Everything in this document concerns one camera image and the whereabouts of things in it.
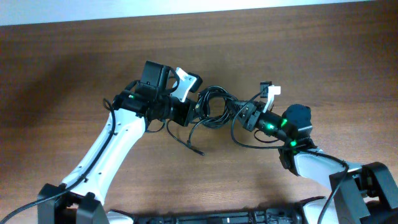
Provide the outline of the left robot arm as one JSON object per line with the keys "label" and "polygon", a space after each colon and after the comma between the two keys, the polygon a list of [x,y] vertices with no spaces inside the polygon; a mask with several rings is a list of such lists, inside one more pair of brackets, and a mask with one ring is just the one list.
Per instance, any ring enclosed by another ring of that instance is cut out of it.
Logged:
{"label": "left robot arm", "polygon": [[147,61],[139,80],[128,84],[112,102],[105,102],[109,118],[84,158],[60,185],[44,185],[38,195],[38,222],[134,223],[124,212],[105,212],[109,186],[151,121],[189,124],[195,102],[187,95],[201,83],[194,73]]}

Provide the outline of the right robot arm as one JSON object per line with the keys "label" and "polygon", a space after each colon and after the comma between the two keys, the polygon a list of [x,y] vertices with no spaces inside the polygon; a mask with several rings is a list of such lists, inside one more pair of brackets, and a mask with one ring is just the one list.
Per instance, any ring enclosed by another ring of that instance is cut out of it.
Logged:
{"label": "right robot arm", "polygon": [[397,223],[397,184],[381,162],[361,165],[325,154],[310,137],[311,110],[295,104],[282,115],[263,102],[230,101],[233,121],[283,142],[277,147],[282,166],[326,187],[329,197],[301,201],[299,223]]}

